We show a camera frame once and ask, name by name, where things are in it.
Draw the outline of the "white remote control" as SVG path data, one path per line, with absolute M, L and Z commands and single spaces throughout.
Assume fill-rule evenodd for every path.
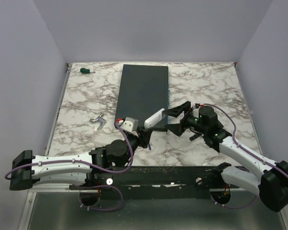
M 144 128 L 145 129 L 152 128 L 157 123 L 159 123 L 165 117 L 165 114 L 163 113 L 163 111 L 165 111 L 164 108 L 158 110 L 153 115 L 151 115 L 149 118 L 147 118 L 144 122 Z

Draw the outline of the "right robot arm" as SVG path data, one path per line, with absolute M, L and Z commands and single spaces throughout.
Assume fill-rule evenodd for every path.
M 196 104 L 198 116 L 194 116 L 189 101 L 162 113 L 177 118 L 184 114 L 178 124 L 169 124 L 167 130 L 181 136 L 185 130 L 200 133 L 205 144 L 215 151 L 229 156 L 245 171 L 223 164 L 221 169 L 212 174 L 211 182 L 221 188 L 226 184 L 247 190 L 263 202 L 271 211 L 279 212 L 288 205 L 288 162 L 269 159 L 237 141 L 235 132 L 228 132 L 215 112 L 217 106 Z

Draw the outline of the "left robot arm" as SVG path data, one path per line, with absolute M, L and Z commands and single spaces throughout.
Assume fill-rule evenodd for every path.
M 68 156 L 49 157 L 34 155 L 24 150 L 13 161 L 4 176 L 11 191 L 31 189 L 39 184 L 71 184 L 92 189 L 96 173 L 121 174 L 128 172 L 138 147 L 149 148 L 152 129 L 139 128 L 136 134 L 119 127 L 124 139 L 117 139 L 90 152 Z

